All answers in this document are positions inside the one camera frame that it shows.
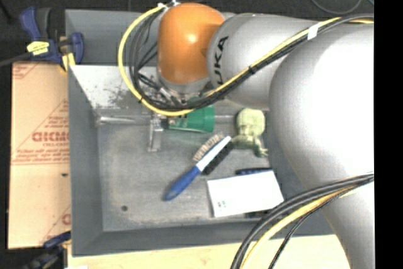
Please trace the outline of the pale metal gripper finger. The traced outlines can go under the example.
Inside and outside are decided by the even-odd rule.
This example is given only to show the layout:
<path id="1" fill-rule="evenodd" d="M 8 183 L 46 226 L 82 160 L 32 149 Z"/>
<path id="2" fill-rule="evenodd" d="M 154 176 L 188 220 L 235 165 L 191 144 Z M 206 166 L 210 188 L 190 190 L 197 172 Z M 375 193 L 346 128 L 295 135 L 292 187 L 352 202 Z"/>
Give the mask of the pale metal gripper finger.
<path id="1" fill-rule="evenodd" d="M 159 150 L 162 146 L 162 136 L 164 133 L 164 120 L 161 117 L 156 119 L 156 149 Z"/>
<path id="2" fill-rule="evenodd" d="M 155 147 L 155 139 L 156 139 L 156 132 L 157 126 L 156 126 L 156 120 L 154 117 L 150 119 L 149 122 L 149 143 L 148 143 L 148 151 L 149 152 L 155 152 L 156 147 Z"/>

